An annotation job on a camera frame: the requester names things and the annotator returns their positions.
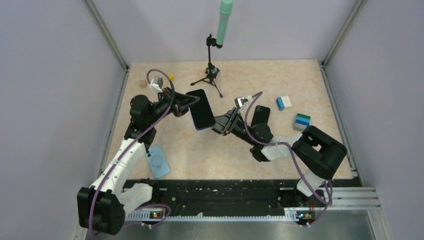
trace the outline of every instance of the small cube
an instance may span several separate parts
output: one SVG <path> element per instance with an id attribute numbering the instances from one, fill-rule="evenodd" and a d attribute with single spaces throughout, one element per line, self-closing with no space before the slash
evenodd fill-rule
<path id="1" fill-rule="evenodd" d="M 279 96 L 277 97 L 276 102 L 280 111 L 292 106 L 292 101 L 290 101 L 289 96 Z"/>
<path id="2" fill-rule="evenodd" d="M 303 132 L 307 126 L 311 125 L 311 117 L 305 114 L 298 113 L 294 117 L 293 129 Z"/>

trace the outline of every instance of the gray wall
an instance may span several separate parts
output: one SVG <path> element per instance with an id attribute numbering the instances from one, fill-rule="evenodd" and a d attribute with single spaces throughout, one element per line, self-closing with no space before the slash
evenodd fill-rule
<path id="1" fill-rule="evenodd" d="M 94 0 L 132 62 L 208 60 L 221 0 Z M 234 0 L 215 60 L 323 59 L 355 0 Z"/>
<path id="2" fill-rule="evenodd" d="M 122 79 L 83 1 L 1 1 L 0 239 L 70 239 Z"/>
<path id="3" fill-rule="evenodd" d="M 424 1 L 370 0 L 328 71 L 395 239 L 423 239 Z"/>

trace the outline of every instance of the table surface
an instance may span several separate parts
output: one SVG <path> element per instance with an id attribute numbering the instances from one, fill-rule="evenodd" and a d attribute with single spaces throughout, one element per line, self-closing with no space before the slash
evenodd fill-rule
<path id="1" fill-rule="evenodd" d="M 297 113 L 311 116 L 311 124 L 338 141 L 341 141 L 329 96 L 316 59 L 304 60 L 234 60 L 213 61 L 220 73 L 215 80 L 223 94 L 205 82 L 190 83 L 205 77 L 206 61 L 133 63 L 120 106 L 107 162 L 115 156 L 130 122 L 130 101 L 136 95 L 146 95 L 156 102 L 157 96 L 141 87 L 150 69 L 160 69 L 174 75 L 175 90 L 185 94 L 203 88 L 215 116 L 223 115 L 235 107 L 234 99 L 263 91 L 257 104 L 271 109 L 268 125 L 275 137 L 293 136 L 299 133 L 292 124 Z M 150 79 L 157 72 L 150 74 Z M 279 111 L 276 98 L 289 96 L 293 107 Z M 253 112 L 248 116 L 252 120 Z M 161 179 L 298 179 L 299 174 L 291 158 L 284 157 L 271 162 L 256 161 L 249 149 L 252 147 L 236 136 L 222 136 L 212 130 L 197 132 L 190 113 L 176 118 L 165 117 L 156 127 L 152 146 L 160 145 L 171 169 Z M 300 167 L 306 166 L 298 159 Z M 147 160 L 142 157 L 132 170 L 130 179 L 154 179 Z M 351 179 L 352 172 L 347 157 L 334 175 L 335 179 Z"/>

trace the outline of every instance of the microphone stand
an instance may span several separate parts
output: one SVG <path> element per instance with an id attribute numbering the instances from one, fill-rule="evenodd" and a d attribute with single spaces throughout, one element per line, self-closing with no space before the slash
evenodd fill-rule
<path id="1" fill-rule="evenodd" d="M 212 34 L 210 34 L 206 38 L 206 46 L 207 46 L 207 55 L 208 55 L 208 58 L 209 58 L 209 63 L 207 64 L 207 68 L 204 71 L 204 73 L 206 74 L 206 77 L 190 83 L 190 86 L 194 86 L 195 84 L 200 83 L 200 82 L 208 83 L 208 84 L 214 86 L 216 88 L 216 90 L 218 90 L 219 96 L 222 98 L 223 95 L 221 94 L 220 90 L 218 89 L 217 84 L 214 81 L 214 79 L 217 78 L 217 75 L 220 72 L 220 69 L 215 67 L 211 63 L 211 46 L 217 47 L 219 49 L 222 48 L 223 46 L 217 44 L 217 40 L 215 38 L 212 38 Z"/>

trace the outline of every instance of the light blue phone case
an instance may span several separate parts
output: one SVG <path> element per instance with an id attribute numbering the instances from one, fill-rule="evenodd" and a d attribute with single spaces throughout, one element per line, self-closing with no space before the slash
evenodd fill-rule
<path id="1" fill-rule="evenodd" d="M 150 147 L 146 151 L 145 156 L 155 179 L 160 179 L 170 173 L 171 169 L 161 146 Z"/>

